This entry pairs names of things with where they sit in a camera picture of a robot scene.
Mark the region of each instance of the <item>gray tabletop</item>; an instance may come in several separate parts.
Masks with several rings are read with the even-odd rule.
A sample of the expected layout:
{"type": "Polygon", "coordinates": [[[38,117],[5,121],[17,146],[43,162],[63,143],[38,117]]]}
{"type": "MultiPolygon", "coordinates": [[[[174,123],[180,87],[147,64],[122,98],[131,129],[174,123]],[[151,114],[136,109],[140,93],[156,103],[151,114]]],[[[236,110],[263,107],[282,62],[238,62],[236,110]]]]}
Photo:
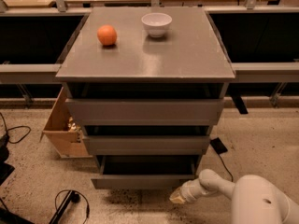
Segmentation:
{"type": "Polygon", "coordinates": [[[235,78],[201,7],[95,7],[57,76],[61,81],[223,82],[235,78]],[[163,38],[151,38],[141,18],[163,12],[173,19],[163,38]],[[118,40],[103,47],[97,29],[115,27],[118,40]]]}

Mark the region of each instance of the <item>dresser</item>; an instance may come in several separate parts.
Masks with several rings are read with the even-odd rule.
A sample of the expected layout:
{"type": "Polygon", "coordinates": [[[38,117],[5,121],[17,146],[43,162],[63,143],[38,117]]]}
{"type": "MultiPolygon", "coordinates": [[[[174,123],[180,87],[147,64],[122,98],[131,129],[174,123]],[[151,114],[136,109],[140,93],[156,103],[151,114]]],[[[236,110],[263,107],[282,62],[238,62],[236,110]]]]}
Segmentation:
{"type": "Polygon", "coordinates": [[[58,71],[99,176],[96,189],[169,189],[196,177],[235,78],[201,7],[95,7],[58,71]],[[173,19],[151,38],[141,18],[173,19]],[[98,27],[110,24],[115,46],[98,27]]]}

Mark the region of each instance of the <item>bowl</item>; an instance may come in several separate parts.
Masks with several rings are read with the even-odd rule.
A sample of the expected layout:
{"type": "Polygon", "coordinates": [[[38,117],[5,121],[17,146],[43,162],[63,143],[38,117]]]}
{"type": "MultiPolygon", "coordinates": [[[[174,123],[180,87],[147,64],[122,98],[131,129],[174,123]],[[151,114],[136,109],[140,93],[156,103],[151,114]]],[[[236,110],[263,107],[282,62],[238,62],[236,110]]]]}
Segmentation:
{"type": "Polygon", "coordinates": [[[151,37],[162,37],[169,29],[172,18],[164,13],[149,13],[143,16],[141,21],[151,37]]]}

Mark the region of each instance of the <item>orange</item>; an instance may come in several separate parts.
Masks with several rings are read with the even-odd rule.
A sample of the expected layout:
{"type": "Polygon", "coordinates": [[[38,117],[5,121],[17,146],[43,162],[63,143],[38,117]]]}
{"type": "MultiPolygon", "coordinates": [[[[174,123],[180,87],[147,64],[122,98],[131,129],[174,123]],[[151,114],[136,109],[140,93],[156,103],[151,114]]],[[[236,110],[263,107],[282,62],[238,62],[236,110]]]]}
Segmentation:
{"type": "Polygon", "coordinates": [[[113,26],[104,25],[97,30],[97,37],[103,46],[111,46],[115,44],[118,35],[113,26]]]}

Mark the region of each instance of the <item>concrete floor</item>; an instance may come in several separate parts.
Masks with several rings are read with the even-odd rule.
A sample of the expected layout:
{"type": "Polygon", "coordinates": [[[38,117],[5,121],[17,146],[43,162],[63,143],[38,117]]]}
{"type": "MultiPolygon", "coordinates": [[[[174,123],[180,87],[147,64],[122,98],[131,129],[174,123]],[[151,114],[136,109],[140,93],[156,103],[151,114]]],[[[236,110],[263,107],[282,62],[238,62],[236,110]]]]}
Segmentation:
{"type": "MultiPolygon", "coordinates": [[[[221,154],[235,180],[255,174],[273,182],[299,203],[299,100],[282,98],[279,108],[267,99],[245,99],[249,113],[240,115],[226,99],[221,120],[212,137],[219,137],[228,152],[221,154]]],[[[31,133],[19,144],[9,144],[7,163],[15,171],[0,186],[8,209],[34,223],[49,223],[55,213],[56,194],[74,189],[86,196],[91,214],[88,223],[230,223],[230,201],[223,196],[201,198],[196,203],[175,205],[168,201],[172,190],[99,190],[93,159],[61,159],[47,137],[40,141],[50,108],[1,105],[7,126],[28,125],[31,133]]],[[[11,133],[11,139],[22,130],[11,133]]],[[[210,148],[200,170],[213,169],[229,179],[219,157],[210,148]]],[[[70,204],[60,223],[83,223],[86,203],[70,204]]]]}

